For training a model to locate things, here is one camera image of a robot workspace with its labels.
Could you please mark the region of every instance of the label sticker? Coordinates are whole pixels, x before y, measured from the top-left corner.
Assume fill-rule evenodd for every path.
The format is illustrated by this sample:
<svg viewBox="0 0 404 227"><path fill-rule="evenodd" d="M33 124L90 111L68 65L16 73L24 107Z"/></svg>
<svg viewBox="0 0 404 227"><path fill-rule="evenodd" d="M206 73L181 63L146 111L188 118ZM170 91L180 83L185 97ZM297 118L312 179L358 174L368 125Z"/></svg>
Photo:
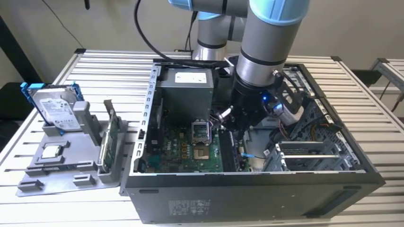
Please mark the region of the label sticker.
<svg viewBox="0 0 404 227"><path fill-rule="evenodd" d="M206 74L204 72L177 72L176 83L205 84Z"/></svg>
<svg viewBox="0 0 404 227"><path fill-rule="evenodd" d="M54 126L62 130L78 130L80 125L70 110L69 103L60 98L44 98L40 100L46 116Z"/></svg>
<svg viewBox="0 0 404 227"><path fill-rule="evenodd" d="M172 216L208 215L210 200L169 200L168 210Z"/></svg>
<svg viewBox="0 0 404 227"><path fill-rule="evenodd" d="M265 155L265 157L268 157L268 156L269 156L269 154L270 154L270 152L269 152L269 150L266 149L266 150L264 151L264 155Z"/></svg>

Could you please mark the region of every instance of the gray cylinder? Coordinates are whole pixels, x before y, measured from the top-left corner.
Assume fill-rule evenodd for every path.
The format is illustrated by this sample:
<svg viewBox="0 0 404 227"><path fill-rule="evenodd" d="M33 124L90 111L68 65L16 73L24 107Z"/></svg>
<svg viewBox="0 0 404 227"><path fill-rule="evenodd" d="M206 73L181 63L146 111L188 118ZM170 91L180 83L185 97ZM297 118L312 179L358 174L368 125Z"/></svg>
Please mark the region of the gray cylinder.
<svg viewBox="0 0 404 227"><path fill-rule="evenodd" d="M218 16L198 20L197 47L192 58L196 60L222 60L226 41L241 42L245 18Z"/></svg>
<svg viewBox="0 0 404 227"><path fill-rule="evenodd" d="M246 17L248 0L192 0L192 10Z"/></svg>
<svg viewBox="0 0 404 227"><path fill-rule="evenodd" d="M237 63L240 78L254 86L273 83L273 70L282 70L300 22L286 26L276 26L261 21L248 11L248 18Z"/></svg>

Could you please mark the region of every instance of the light blue joint cap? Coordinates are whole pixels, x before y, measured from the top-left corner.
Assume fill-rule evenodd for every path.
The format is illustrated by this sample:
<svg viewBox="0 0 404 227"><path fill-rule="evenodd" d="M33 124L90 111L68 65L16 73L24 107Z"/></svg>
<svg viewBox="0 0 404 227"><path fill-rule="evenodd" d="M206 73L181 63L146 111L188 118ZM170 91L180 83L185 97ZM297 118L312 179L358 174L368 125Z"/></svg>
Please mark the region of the light blue joint cap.
<svg viewBox="0 0 404 227"><path fill-rule="evenodd" d="M192 11L192 0L168 0L168 2L174 7Z"/></svg>
<svg viewBox="0 0 404 227"><path fill-rule="evenodd" d="M249 7L264 22L286 26L302 20L309 10L309 0L249 0Z"/></svg>
<svg viewBox="0 0 404 227"><path fill-rule="evenodd" d="M198 20L209 20L213 19L216 17L221 16L220 14L214 14L214 13L208 13L208 12L198 12L197 14L197 19Z"/></svg>

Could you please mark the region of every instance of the white wall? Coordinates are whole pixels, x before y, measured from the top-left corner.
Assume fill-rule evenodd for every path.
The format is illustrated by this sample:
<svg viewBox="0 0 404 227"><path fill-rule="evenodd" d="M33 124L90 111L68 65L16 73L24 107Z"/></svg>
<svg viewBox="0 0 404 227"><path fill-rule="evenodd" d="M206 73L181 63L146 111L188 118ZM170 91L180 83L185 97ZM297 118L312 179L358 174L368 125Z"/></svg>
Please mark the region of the white wall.
<svg viewBox="0 0 404 227"><path fill-rule="evenodd" d="M134 29L134 0L90 0L89 11L82 0L46 2L85 48L149 50ZM377 57L404 58L402 8L402 0L312 0L290 54L338 55L354 69L366 69ZM1 0L0 14L38 74L50 81L78 47L76 41L41 0ZM182 47L189 17L166 0L142 0L140 24L161 51ZM228 52L238 52L237 43Z"/></svg>
<svg viewBox="0 0 404 227"><path fill-rule="evenodd" d="M22 82L22 78L0 49L0 88L9 82Z"/></svg>

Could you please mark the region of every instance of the metal table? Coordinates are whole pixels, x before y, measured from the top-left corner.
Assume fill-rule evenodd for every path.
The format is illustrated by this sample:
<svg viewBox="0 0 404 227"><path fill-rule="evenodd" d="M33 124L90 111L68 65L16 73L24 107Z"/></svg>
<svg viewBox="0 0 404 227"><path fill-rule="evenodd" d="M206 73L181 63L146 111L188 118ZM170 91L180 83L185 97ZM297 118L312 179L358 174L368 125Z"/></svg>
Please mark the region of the metal table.
<svg viewBox="0 0 404 227"><path fill-rule="evenodd" d="M377 58L370 70L377 70L404 93L404 60Z"/></svg>
<svg viewBox="0 0 404 227"><path fill-rule="evenodd" d="M168 53L172 58L188 58ZM149 52L86 50L74 54L54 84L80 84L90 112L106 119L104 99L129 121L125 152L136 138L152 59ZM330 220L197 223L192 226L404 226L404 125L366 89L341 61L330 57L290 56L305 64L386 184ZM16 184L42 138L41 120L32 111L0 153L0 223L10 226L141 225L128 197L118 188L17 198Z"/></svg>

